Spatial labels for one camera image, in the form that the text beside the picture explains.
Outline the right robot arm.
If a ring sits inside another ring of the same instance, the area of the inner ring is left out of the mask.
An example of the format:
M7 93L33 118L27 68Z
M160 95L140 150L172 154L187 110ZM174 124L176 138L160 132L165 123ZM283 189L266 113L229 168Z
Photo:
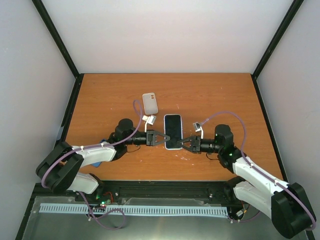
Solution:
M234 135L226 124L215 127L214 138L192 135L177 141L191 153L217 154L219 163L236 176L226 183L225 194L230 201L244 201L271 219L285 238L302 231L311 231L317 218L299 183L281 180L253 162L234 144Z

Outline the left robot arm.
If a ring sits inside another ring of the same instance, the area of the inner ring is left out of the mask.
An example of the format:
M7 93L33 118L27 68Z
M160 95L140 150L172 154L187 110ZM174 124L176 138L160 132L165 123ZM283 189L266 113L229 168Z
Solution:
M139 131L132 120L124 118L109 138L99 144L71 146L65 141L58 143L38 165L35 173L41 179L42 186L54 194L82 192L96 202L103 198L104 188L92 173L80 173L81 168L118 160L127 153L128 145L153 147L170 139L170 136L153 129Z

